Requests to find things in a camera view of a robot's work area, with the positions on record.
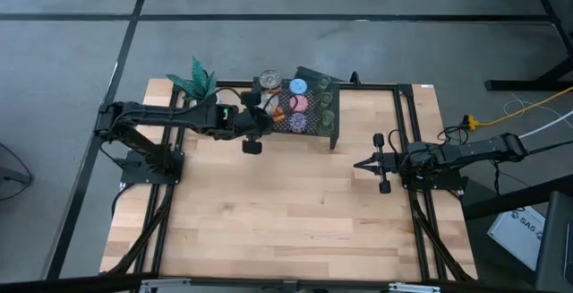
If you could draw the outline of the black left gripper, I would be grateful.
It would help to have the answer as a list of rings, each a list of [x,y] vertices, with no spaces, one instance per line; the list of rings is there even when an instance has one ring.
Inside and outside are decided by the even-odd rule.
[[[242,151],[247,154],[261,154],[262,143],[260,138],[271,132],[273,121],[277,121],[276,113],[266,114],[259,107],[261,104],[261,95],[277,95],[278,90],[264,90],[260,83],[259,77],[254,77],[252,87],[248,91],[242,91],[241,104],[244,111],[240,114],[237,126],[241,135],[246,139],[242,142]]]

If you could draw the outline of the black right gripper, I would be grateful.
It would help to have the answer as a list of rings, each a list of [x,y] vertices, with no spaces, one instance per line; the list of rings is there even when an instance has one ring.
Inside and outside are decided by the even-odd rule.
[[[383,151],[385,141],[388,141],[388,145],[392,149],[392,152]],[[379,182],[380,193],[389,194],[391,192],[391,186],[390,181],[387,178],[387,173],[398,172],[398,160],[400,159],[400,154],[392,143],[390,136],[385,137],[384,134],[375,134],[373,136],[373,145],[376,150],[376,152],[374,152],[374,158],[370,157],[359,161],[354,164],[354,168],[375,172],[375,174],[379,175],[381,178],[381,181]]]

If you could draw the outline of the pink patterned candle tin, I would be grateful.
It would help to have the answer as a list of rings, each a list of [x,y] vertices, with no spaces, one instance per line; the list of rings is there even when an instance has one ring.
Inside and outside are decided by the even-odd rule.
[[[309,101],[304,95],[294,95],[288,101],[290,111],[293,113],[304,113],[309,107]]]

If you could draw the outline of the blue patterned candle tin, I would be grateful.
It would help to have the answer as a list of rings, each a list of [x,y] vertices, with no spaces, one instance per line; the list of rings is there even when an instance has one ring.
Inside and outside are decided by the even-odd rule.
[[[295,78],[290,81],[288,88],[296,95],[303,95],[308,90],[308,83],[304,79]]]

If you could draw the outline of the dark floral candle tin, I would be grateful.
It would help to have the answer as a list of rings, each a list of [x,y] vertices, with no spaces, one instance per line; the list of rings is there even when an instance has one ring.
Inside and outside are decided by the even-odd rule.
[[[290,130],[293,133],[304,133],[307,129],[308,120],[305,114],[294,113],[288,118]]]

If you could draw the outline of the black mesh metal rack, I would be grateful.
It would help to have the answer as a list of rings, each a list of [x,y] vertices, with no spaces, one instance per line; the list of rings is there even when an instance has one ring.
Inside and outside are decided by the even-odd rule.
[[[279,105],[285,111],[286,118],[280,122],[274,122],[273,121],[273,124],[271,127],[271,132],[274,134],[296,134],[296,135],[305,135],[305,136],[315,136],[315,137],[328,138],[329,139],[329,148],[331,150],[334,150],[336,148],[336,145],[338,142],[338,137],[339,137],[339,87],[338,87],[338,84],[331,81],[329,88],[327,90],[325,90],[325,91],[331,91],[333,93],[334,99],[333,99],[332,107],[330,110],[334,112],[334,114],[336,115],[336,118],[334,119],[334,131],[333,131],[333,133],[330,136],[322,136],[322,135],[319,135],[317,133],[317,125],[320,122],[321,111],[325,110],[325,109],[321,109],[320,105],[319,105],[319,102],[320,102],[319,94],[321,93],[321,90],[319,90],[317,88],[318,80],[317,81],[306,80],[306,82],[308,83],[308,90],[303,95],[308,99],[309,107],[302,114],[306,115],[306,118],[308,120],[308,125],[307,125],[307,129],[304,133],[298,134],[298,133],[293,133],[290,130],[290,126],[288,123],[288,118],[292,114],[294,114],[293,112],[290,111],[288,101],[291,97],[296,95],[296,94],[292,93],[288,88],[288,85],[289,85],[291,80],[293,80],[293,79],[282,79],[281,85],[277,89],[275,89],[275,90],[278,90],[278,93],[280,95]]]

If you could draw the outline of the black wedge plate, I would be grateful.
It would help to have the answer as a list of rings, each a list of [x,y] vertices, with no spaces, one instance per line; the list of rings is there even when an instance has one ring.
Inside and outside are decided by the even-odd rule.
[[[326,73],[321,73],[314,71],[313,69],[306,68],[304,66],[298,66],[294,77],[305,80],[319,80],[322,76],[327,76]]]

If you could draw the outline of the snake plant in white pot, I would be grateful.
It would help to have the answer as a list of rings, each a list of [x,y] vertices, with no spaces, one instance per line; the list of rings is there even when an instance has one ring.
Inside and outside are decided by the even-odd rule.
[[[199,104],[206,99],[209,102],[218,103],[215,73],[208,73],[201,61],[195,56],[192,56],[191,77],[189,79],[172,73],[168,73],[167,78],[184,93],[183,100],[195,101]]]

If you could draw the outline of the white cardboard box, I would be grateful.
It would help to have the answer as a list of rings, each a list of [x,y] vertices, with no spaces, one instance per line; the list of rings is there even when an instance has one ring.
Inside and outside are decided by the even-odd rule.
[[[487,235],[531,271],[536,270],[545,217],[531,206],[497,216]]]

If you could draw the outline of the dark grey case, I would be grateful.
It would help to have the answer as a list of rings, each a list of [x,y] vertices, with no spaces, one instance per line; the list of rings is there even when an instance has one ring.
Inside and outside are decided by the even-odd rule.
[[[550,196],[538,255],[535,288],[573,293],[573,196]]]

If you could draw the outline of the dark grey floor bar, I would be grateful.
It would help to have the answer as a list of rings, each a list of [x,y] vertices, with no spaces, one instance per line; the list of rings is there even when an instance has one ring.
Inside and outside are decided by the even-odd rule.
[[[3,182],[14,181],[21,184],[27,184],[30,181],[28,175],[22,174],[21,172],[12,170],[10,168],[0,167],[0,185]]]

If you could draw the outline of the black rig crossbar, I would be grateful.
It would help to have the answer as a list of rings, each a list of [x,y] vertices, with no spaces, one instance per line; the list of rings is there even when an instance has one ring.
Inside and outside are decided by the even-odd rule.
[[[138,291],[143,280],[160,278],[155,272],[130,274],[105,274],[79,278],[55,280],[34,280],[0,284],[0,293],[117,293]],[[395,281],[355,280],[248,280],[223,278],[185,278],[191,286],[213,286],[231,288],[277,289],[283,293],[296,293],[301,289],[360,289],[389,293],[389,284]],[[402,282],[439,287],[441,293],[558,293],[536,289],[515,289],[496,287],[476,281],[427,280]]]

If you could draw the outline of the black aluminium table frame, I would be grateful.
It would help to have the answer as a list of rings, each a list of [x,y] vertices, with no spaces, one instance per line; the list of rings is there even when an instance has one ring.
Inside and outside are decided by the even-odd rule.
[[[355,167],[376,133],[441,127],[435,91],[416,85],[414,102],[390,84],[344,83],[336,143],[300,134],[270,134],[257,155],[240,139],[195,132],[202,109],[167,111],[184,124],[182,175],[171,193],[167,226],[143,252],[145,270],[163,276],[279,280],[417,281],[433,251],[417,253],[411,196],[399,177],[381,194],[378,178]]]

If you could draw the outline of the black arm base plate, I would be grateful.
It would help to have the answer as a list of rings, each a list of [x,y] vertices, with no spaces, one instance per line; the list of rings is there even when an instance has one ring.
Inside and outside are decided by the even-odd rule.
[[[122,166],[121,182],[125,184],[178,184],[184,164],[182,151],[171,151],[174,166],[170,172],[153,172],[144,157],[136,151],[128,151],[125,159],[120,159]]]
[[[458,170],[447,170],[425,175],[414,173],[401,175],[404,188],[413,190],[462,190],[466,189],[468,177]]]

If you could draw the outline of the silver metal bracket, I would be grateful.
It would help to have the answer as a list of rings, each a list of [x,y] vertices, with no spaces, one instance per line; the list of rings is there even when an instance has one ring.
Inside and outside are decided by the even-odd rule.
[[[389,284],[389,293],[441,293],[441,291],[435,286],[394,282]]]
[[[185,278],[143,280],[141,282],[138,293],[157,293],[159,289],[179,288],[190,285],[191,285],[191,280]]]

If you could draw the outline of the black desk leg frame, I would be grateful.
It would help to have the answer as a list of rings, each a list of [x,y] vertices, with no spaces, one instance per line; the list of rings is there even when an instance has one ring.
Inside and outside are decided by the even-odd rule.
[[[484,83],[487,91],[559,91],[573,87],[573,78],[569,81],[564,80],[567,75],[573,74],[573,42],[563,28],[550,0],[539,1],[549,17],[550,24],[557,31],[567,56],[533,80],[488,80]]]

